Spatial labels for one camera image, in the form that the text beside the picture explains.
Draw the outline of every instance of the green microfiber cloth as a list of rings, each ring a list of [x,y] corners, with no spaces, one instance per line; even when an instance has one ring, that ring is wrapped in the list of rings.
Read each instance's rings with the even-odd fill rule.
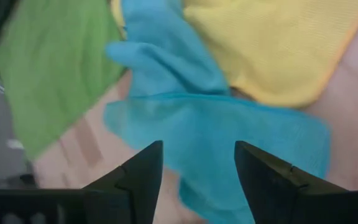
[[[21,0],[0,40],[0,76],[14,129],[35,159],[116,83],[119,40],[106,0]]]

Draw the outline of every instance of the wooden surface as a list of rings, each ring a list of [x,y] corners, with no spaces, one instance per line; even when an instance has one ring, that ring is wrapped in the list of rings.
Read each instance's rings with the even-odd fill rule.
[[[90,109],[37,161],[42,187],[78,188],[113,170],[134,155],[102,123],[107,102],[123,99],[130,74]],[[320,99],[305,111],[324,119],[332,129],[328,180],[358,189],[358,33],[338,65]],[[203,223],[177,199],[177,176],[165,170],[155,223]]]

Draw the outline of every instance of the cloth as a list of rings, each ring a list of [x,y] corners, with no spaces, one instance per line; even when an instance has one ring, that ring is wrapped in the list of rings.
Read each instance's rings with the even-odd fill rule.
[[[230,86],[274,106],[316,100],[358,28],[353,0],[185,0],[184,11]]]
[[[237,177],[234,143],[245,140],[318,177],[329,131],[301,112],[232,98],[222,71],[183,18],[180,1],[125,0],[127,41],[108,55],[133,72],[129,96],[104,123],[134,149],[163,140],[183,203],[211,223],[252,223]]]
[[[0,77],[30,159],[119,79],[123,67],[104,53],[119,38],[106,1],[19,2],[1,37]]]

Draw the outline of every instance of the blue microfiber cloth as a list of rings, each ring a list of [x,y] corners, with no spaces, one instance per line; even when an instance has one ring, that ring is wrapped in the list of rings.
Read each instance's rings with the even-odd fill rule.
[[[301,112],[230,97],[222,71],[184,21],[179,0],[124,0],[127,41],[108,55],[132,69],[124,101],[104,122],[134,149],[163,140],[183,203],[211,223],[253,223],[237,177],[234,143],[247,141],[324,177],[329,131]]]

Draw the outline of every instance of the towel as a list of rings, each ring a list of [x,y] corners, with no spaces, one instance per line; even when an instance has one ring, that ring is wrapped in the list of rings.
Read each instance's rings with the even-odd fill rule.
[[[123,67],[106,1],[21,0],[0,41],[0,77],[14,129],[35,159],[116,83]]]
[[[318,177],[329,131],[298,111],[232,98],[222,71],[183,18],[177,0],[125,0],[127,41],[107,53],[133,72],[129,96],[109,103],[104,123],[134,149],[164,144],[182,202],[211,223],[252,223],[234,144],[244,140]]]
[[[230,86],[266,105],[299,107],[316,100],[358,28],[353,0],[184,3],[186,20]],[[123,26],[119,4],[114,0],[112,10]]]

